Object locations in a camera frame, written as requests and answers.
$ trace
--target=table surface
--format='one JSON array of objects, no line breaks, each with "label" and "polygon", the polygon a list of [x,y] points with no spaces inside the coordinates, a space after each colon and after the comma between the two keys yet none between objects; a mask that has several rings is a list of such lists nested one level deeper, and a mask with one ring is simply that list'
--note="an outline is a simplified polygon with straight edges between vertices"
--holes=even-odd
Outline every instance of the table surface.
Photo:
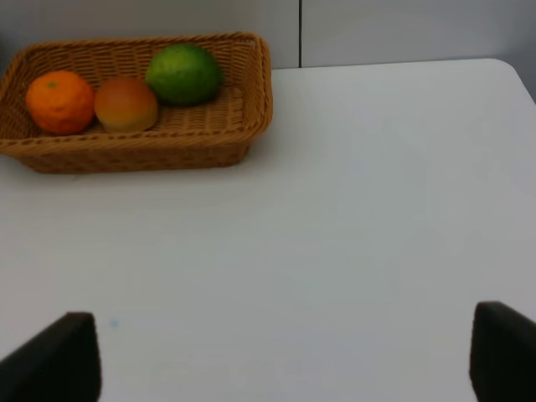
[{"label": "table surface", "polygon": [[474,306],[536,317],[536,106],[496,60],[273,75],[220,170],[0,160],[0,356],[96,315],[103,401],[469,402]]}]

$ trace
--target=green fruit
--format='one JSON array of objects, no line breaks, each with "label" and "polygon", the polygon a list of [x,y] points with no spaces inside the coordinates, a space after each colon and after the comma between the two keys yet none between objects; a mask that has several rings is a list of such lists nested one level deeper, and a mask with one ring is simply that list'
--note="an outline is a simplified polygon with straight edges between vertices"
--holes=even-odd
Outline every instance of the green fruit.
[{"label": "green fruit", "polygon": [[193,106],[214,98],[224,75],[208,50],[174,44],[152,58],[145,81],[162,101]]}]

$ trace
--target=red-yellow fruit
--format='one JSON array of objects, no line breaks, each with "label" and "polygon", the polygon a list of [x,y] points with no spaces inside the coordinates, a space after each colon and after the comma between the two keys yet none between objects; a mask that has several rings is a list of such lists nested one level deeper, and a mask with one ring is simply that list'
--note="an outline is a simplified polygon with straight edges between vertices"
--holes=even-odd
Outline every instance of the red-yellow fruit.
[{"label": "red-yellow fruit", "polygon": [[142,80],[115,78],[97,91],[95,113],[108,132],[143,131],[158,120],[157,97]]},{"label": "red-yellow fruit", "polygon": [[95,92],[79,75],[54,71],[41,75],[26,92],[26,106],[39,127],[68,136],[83,131],[93,120]]}]

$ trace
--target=fruit basket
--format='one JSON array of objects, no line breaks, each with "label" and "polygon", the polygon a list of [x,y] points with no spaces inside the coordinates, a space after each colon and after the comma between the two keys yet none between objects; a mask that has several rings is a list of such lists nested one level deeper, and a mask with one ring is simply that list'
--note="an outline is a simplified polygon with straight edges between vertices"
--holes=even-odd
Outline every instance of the fruit basket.
[{"label": "fruit basket", "polygon": [[[184,43],[212,53],[224,72],[223,87],[204,105],[161,106],[148,131],[109,134],[95,122],[80,134],[57,137],[26,111],[26,90],[44,73],[74,71],[96,89],[118,75],[142,78],[154,54]],[[35,44],[13,59],[0,81],[0,153],[40,173],[227,167],[242,161],[271,118],[270,51],[252,33]]]}]

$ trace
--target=tangerine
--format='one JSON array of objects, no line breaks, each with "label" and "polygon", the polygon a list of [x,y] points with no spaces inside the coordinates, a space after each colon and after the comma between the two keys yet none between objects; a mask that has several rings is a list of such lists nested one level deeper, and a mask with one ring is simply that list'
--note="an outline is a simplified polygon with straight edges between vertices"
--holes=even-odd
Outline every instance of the tangerine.
[{"label": "tangerine", "polygon": [[40,128],[60,136],[83,131],[94,117],[95,92],[71,71],[41,75],[28,87],[26,106]]}]

